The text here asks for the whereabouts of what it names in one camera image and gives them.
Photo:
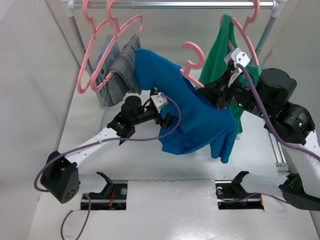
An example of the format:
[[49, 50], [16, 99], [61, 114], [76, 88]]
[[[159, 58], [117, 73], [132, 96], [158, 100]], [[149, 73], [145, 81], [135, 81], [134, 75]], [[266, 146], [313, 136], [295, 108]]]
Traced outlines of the green tank top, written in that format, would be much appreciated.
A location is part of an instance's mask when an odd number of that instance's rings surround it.
[[[198, 79], [198, 81], [203, 85], [215, 82], [227, 70], [227, 65], [224, 62], [224, 58], [231, 52], [231, 48], [229, 47], [229, 40], [235, 48], [238, 47], [236, 43], [232, 18], [233, 16], [229, 14], [223, 15], [223, 20], [218, 35], [212, 48], [209, 51], [206, 62]], [[246, 69], [248, 73], [252, 75], [252, 82], [254, 86], [257, 86], [259, 77], [262, 72], [261, 66], [259, 64], [257, 66], [247, 65]], [[237, 135], [242, 134], [243, 128], [241, 123], [241, 116], [244, 110], [234, 105], [229, 105], [229, 109], [231, 110], [237, 123]]]

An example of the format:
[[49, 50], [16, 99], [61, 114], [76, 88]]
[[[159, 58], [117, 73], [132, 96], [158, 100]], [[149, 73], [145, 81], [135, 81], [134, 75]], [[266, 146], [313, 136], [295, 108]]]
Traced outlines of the blue t shirt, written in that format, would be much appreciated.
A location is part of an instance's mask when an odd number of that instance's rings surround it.
[[170, 97], [161, 116], [181, 118], [178, 127], [160, 130], [164, 152], [182, 155], [207, 145], [213, 159], [228, 163], [236, 135], [236, 120], [229, 108], [217, 109], [184, 78], [181, 67], [147, 49], [135, 52], [135, 76], [141, 90], [157, 89]]

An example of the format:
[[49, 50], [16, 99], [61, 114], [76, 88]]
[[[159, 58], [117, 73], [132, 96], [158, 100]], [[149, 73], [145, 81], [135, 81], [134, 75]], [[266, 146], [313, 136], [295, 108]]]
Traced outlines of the pink hanger with green shirt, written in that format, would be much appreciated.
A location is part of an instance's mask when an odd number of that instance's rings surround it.
[[240, 34], [241, 34], [242, 38], [244, 39], [244, 41], [248, 47], [248, 50], [250, 52], [250, 55], [251, 55], [251, 58], [253, 61], [253, 65], [256, 67], [256, 66], [259, 66], [260, 63], [259, 63], [256, 51], [253, 47], [253, 44], [252, 44], [250, 38], [248, 37], [247, 28], [248, 28], [249, 24], [254, 23], [259, 16], [260, 1], [259, 0], [251, 0], [251, 2], [253, 2], [253, 5], [254, 5], [254, 14], [253, 14], [253, 16], [248, 16], [246, 18], [244, 26], [242, 26], [234, 17], [231, 18], [230, 22], [233, 23], [233, 25], [240, 32]]

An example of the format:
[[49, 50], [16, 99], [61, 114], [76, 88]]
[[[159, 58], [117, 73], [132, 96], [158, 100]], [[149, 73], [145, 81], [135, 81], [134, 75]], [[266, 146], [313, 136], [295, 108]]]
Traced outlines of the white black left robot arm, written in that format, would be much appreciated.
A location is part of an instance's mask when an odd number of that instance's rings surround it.
[[69, 202], [77, 193], [107, 198], [111, 194], [113, 181], [105, 173], [80, 172], [103, 153], [126, 141], [135, 141], [132, 136], [136, 125], [154, 121], [162, 129], [171, 127], [175, 130], [181, 122], [181, 116], [169, 113], [161, 116], [161, 109], [169, 102], [173, 103], [174, 100], [157, 91], [151, 94], [145, 104], [136, 95], [127, 97], [120, 112], [97, 135], [67, 152], [52, 152], [38, 173], [34, 187], [37, 189], [42, 185], [43, 191], [51, 193], [61, 204]]

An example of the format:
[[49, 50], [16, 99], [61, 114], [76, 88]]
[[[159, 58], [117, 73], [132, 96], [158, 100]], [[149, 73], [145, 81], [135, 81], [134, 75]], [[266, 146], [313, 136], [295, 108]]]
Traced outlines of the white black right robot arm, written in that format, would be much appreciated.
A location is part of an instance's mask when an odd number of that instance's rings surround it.
[[290, 102], [297, 82], [285, 71], [267, 68], [257, 84], [231, 81], [232, 70], [199, 89], [217, 107], [237, 106], [263, 118], [264, 127], [287, 151], [294, 173], [271, 177], [241, 171], [231, 181], [231, 200], [240, 202], [257, 194], [279, 196], [291, 206], [320, 209], [320, 147], [310, 112]]

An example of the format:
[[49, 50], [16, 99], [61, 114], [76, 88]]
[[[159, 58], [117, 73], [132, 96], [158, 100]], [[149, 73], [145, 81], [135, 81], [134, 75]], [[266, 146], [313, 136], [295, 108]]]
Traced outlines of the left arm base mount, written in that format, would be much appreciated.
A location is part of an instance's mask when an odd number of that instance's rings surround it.
[[81, 210], [124, 211], [127, 208], [128, 181], [112, 180], [98, 171], [93, 175], [81, 175]]

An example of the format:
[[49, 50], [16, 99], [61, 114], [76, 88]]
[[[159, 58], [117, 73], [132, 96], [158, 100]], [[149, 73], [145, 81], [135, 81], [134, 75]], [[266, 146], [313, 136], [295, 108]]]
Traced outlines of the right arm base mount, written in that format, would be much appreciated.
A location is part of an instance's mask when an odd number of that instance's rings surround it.
[[264, 210], [260, 194], [247, 193], [241, 186], [232, 184], [231, 180], [217, 180], [215, 194], [219, 210]]

